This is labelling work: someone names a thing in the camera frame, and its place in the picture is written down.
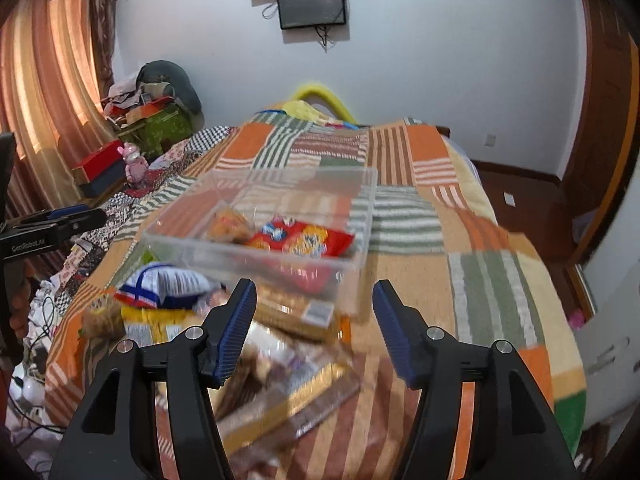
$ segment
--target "transparent container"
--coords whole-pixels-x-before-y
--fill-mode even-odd
[[[355,315],[376,182],[373,168],[209,171],[143,232],[142,243],[159,260],[197,270],[229,287],[250,278],[259,285],[331,301],[338,311]],[[211,242],[205,238],[207,228],[223,206],[244,214],[256,230],[279,215],[355,238],[342,257],[322,258]]]

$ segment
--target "human hand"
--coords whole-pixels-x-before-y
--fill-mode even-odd
[[[14,330],[18,339],[25,338],[29,332],[29,297],[31,295],[31,283],[29,276],[35,274],[29,262],[25,262],[24,275],[20,282],[20,287],[16,290],[12,298],[9,298],[11,306],[11,319],[9,326]]]

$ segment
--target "white door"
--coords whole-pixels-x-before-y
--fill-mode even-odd
[[[640,262],[575,339],[587,375],[588,428],[640,397]]]

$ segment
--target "bed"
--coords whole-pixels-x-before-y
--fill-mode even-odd
[[[572,332],[548,272],[530,242],[495,221],[473,165],[435,126],[405,119],[360,130],[321,126],[264,112],[238,128],[199,132],[176,146],[150,193],[117,194],[109,221],[84,234],[60,273],[57,323],[46,373],[47,413],[68,424],[108,348],[78,337],[82,310],[121,282],[143,256],[141,231],[201,174],[223,168],[369,166],[378,170],[374,227],[362,272],[362,314],[351,321],[360,392],[284,452],[261,466],[263,478],[389,478],[407,437],[419,392],[394,374],[374,316],[375,281],[391,280],[425,321],[464,342],[505,338],[518,348],[554,407],[575,452],[582,429],[585,379]],[[421,227],[423,218],[437,219]],[[463,391],[453,478],[463,476],[473,387]],[[157,410],[164,474],[177,478],[168,417]]]

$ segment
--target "red snack bag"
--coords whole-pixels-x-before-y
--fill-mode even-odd
[[[353,239],[354,235],[344,231],[275,216],[245,245],[266,251],[324,258],[341,256],[349,248]],[[300,272],[300,270],[290,269],[292,279],[308,292],[319,292],[328,276],[320,276],[318,270],[314,272]]]

